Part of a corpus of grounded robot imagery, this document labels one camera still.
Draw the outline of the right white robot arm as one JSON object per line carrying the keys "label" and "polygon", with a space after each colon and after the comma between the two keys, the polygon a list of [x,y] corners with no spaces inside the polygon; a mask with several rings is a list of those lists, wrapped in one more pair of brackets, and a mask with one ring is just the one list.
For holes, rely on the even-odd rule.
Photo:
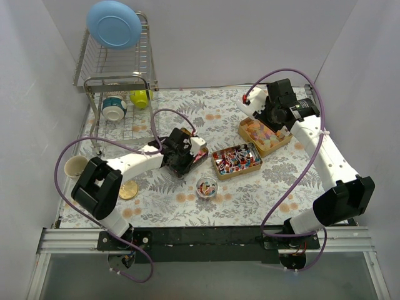
{"label": "right white robot arm", "polygon": [[325,128],[322,105],[309,98],[298,99],[290,80],[282,79],[268,84],[265,91],[251,87],[237,106],[274,132],[292,134],[307,152],[307,167],[315,168],[324,189],[311,208],[287,219],[281,232],[264,231],[263,235],[283,239],[294,249],[320,229],[365,213],[375,183],[369,176],[360,176],[345,160]]}

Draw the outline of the tin of star candies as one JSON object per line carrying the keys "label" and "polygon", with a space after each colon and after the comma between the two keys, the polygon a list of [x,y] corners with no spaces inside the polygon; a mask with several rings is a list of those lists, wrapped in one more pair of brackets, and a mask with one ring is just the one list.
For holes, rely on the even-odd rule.
{"label": "tin of star candies", "polygon": [[[184,149],[184,140],[186,138],[189,138],[190,136],[197,136],[197,135],[193,135],[193,133],[189,132],[186,128],[182,127],[180,129],[183,133],[184,133],[184,139],[183,139],[183,152],[189,152],[187,149]],[[195,157],[195,160],[190,168],[190,171],[193,170],[195,167],[199,166],[204,160],[207,159],[209,154],[208,148],[207,146],[202,148],[200,150],[200,152],[198,153],[198,155]]]}

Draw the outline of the clear glass bowl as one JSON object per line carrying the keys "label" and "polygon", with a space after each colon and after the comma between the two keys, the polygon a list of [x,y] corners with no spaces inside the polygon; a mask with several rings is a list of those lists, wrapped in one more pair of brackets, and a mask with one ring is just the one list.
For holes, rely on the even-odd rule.
{"label": "clear glass bowl", "polygon": [[218,183],[211,177],[201,177],[196,183],[196,192],[200,198],[212,198],[218,192]]}

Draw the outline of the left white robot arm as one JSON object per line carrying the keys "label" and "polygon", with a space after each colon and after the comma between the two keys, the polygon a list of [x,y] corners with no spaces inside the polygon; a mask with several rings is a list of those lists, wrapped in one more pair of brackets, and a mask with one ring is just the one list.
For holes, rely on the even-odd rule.
{"label": "left white robot arm", "polygon": [[103,160],[88,161],[72,189],[71,197],[111,234],[111,242],[120,250],[133,242],[129,223],[116,209],[120,187],[126,181],[153,169],[168,166],[181,177],[190,171],[207,142],[174,128],[168,137],[147,143],[139,150]]}

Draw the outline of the tin of lollipops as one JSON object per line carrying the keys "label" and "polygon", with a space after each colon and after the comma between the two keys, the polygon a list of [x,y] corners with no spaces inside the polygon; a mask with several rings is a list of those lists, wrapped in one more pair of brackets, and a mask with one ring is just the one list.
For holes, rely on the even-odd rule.
{"label": "tin of lollipops", "polygon": [[262,157],[252,142],[239,144],[211,154],[216,176],[224,181],[261,169]]}

